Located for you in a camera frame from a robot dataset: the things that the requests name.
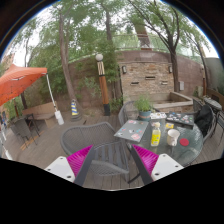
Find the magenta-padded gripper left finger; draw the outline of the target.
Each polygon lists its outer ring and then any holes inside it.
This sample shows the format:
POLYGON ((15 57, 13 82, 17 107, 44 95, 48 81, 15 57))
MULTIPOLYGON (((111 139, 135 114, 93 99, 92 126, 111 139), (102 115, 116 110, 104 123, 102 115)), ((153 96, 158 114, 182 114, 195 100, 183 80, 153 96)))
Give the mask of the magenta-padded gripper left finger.
POLYGON ((59 156, 45 168, 56 176, 82 186, 93 160, 94 149, 89 145, 68 157, 59 156))

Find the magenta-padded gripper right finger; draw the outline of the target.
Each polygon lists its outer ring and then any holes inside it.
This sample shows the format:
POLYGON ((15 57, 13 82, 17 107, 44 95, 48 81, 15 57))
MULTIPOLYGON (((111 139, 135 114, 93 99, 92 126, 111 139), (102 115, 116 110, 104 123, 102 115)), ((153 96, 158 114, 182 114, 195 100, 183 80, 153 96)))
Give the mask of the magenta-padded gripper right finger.
POLYGON ((167 154, 157 155, 141 146, 132 145, 131 155, 135 161, 139 173, 130 180, 135 181, 140 177, 145 185, 175 173, 183 166, 167 154))

